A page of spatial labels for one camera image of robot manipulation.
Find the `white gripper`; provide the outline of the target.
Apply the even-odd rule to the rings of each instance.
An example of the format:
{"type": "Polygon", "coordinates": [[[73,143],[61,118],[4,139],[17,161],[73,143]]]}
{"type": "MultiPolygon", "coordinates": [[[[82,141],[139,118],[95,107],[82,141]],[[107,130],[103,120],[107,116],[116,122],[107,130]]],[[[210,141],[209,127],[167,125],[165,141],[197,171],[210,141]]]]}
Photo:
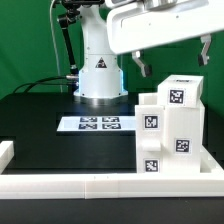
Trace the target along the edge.
{"type": "Polygon", "coordinates": [[[147,9],[146,2],[126,1],[107,16],[109,45],[115,54],[133,52],[132,59],[143,77],[152,75],[152,66],[136,50],[200,37],[203,44],[198,64],[210,57],[211,33],[224,30],[224,0],[177,0],[166,9],[147,9]]]}

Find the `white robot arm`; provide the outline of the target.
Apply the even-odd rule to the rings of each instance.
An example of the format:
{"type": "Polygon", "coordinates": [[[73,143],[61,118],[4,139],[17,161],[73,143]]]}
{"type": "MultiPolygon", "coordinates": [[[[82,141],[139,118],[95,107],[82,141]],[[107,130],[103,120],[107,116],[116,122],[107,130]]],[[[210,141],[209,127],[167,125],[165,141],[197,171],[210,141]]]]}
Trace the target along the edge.
{"type": "Polygon", "coordinates": [[[81,8],[84,66],[79,71],[79,89],[74,97],[92,104],[120,101],[123,89],[119,54],[130,52],[143,76],[151,68],[141,60],[143,49],[199,37],[204,44],[199,59],[209,60],[211,35],[224,31],[224,0],[105,0],[106,19],[99,8],[81,8]]]}

